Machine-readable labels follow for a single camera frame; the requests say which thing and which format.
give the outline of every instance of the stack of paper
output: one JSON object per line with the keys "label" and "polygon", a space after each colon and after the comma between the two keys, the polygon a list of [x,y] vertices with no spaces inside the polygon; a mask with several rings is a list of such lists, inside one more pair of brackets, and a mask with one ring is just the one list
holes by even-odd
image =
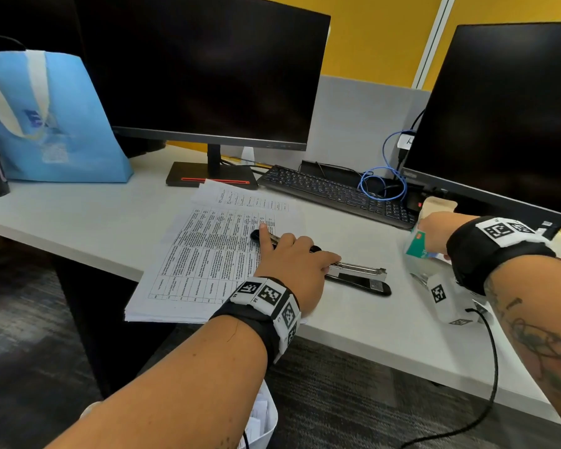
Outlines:
{"label": "stack of paper", "polygon": [[[254,407],[251,410],[251,415],[249,416],[249,421],[247,421],[247,427],[245,428],[245,434],[247,435],[247,441],[252,444],[256,439],[260,438],[266,432],[266,422],[268,413],[268,400],[266,396],[262,393],[258,393],[255,399]],[[239,449],[245,447],[245,442],[241,439],[239,443]]]}
{"label": "stack of paper", "polygon": [[158,244],[127,321],[204,323],[260,263],[249,235],[261,222],[278,236],[303,234],[298,207],[266,194],[206,181],[191,201]]}

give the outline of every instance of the hand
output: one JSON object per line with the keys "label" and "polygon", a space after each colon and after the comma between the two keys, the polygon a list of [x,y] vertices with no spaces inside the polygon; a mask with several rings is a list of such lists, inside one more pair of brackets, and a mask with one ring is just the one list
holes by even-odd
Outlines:
{"label": "hand", "polygon": [[447,241],[463,224],[476,219],[476,215],[457,214],[449,211],[433,212],[420,220],[418,228],[426,233],[426,252],[447,253]]}
{"label": "hand", "polygon": [[341,259],[332,252],[312,254],[310,248],[313,245],[312,238],[301,236],[295,239],[293,234],[285,233],[274,249],[268,227],[260,225],[261,260],[254,276],[273,277],[283,282],[295,294],[303,315],[316,308],[322,297],[328,267]]}

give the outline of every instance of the black desk leg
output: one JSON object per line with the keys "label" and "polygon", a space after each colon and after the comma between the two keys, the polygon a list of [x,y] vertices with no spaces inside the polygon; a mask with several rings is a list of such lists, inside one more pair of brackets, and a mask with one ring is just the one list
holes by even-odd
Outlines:
{"label": "black desk leg", "polygon": [[106,398],[135,378],[175,324],[124,321],[137,282],[55,255],[52,264]]}

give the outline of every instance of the blue cable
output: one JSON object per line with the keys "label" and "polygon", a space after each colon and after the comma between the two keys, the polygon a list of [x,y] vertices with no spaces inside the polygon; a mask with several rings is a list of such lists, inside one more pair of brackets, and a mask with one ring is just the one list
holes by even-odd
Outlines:
{"label": "blue cable", "polygon": [[[411,129],[406,129],[406,130],[400,130],[400,131],[394,132],[385,139],[384,143],[382,143],[382,159],[385,161],[386,166],[374,167],[374,168],[371,168],[370,170],[368,170],[367,172],[362,173],[361,179],[359,180],[358,189],[360,189],[368,198],[371,198],[372,200],[376,200],[377,202],[388,202],[389,200],[396,200],[399,197],[401,197],[401,201],[403,201],[403,199],[405,198],[405,196],[407,194],[407,181],[405,180],[405,177],[401,173],[399,173],[397,170],[395,170],[393,167],[391,167],[389,165],[389,161],[386,159],[386,155],[385,155],[385,147],[386,147],[386,143],[389,141],[389,139],[391,137],[393,137],[394,135],[404,134],[404,133],[415,133],[415,131],[412,131]],[[373,197],[372,195],[368,194],[366,190],[364,190],[364,183],[366,182],[366,180],[369,180],[370,178],[373,178],[373,177],[378,178],[382,181],[382,184],[385,186],[385,197],[386,197],[386,182],[384,181],[384,179],[381,176],[377,176],[373,173],[374,170],[379,170],[379,169],[390,170],[393,173],[393,175],[395,175],[395,177],[399,181],[401,181],[401,183],[403,184],[403,190],[401,191],[401,193],[399,195],[397,195],[396,197],[380,199],[380,198],[377,198],[377,197]]]}

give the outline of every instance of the stapler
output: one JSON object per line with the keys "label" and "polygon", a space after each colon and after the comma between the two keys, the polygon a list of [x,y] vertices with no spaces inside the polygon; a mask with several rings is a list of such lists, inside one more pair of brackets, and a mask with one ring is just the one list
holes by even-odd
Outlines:
{"label": "stapler", "polygon": [[[260,231],[254,230],[250,235],[251,239],[260,242]],[[279,237],[271,234],[270,241],[272,246],[276,248]],[[320,249],[317,245],[312,246],[310,252],[318,252]],[[350,264],[344,262],[336,262],[330,265],[326,279],[338,282],[350,287],[359,288],[368,293],[374,293],[379,296],[390,296],[391,288],[386,284],[386,269],[369,268],[368,266],[360,266],[359,264]]]}

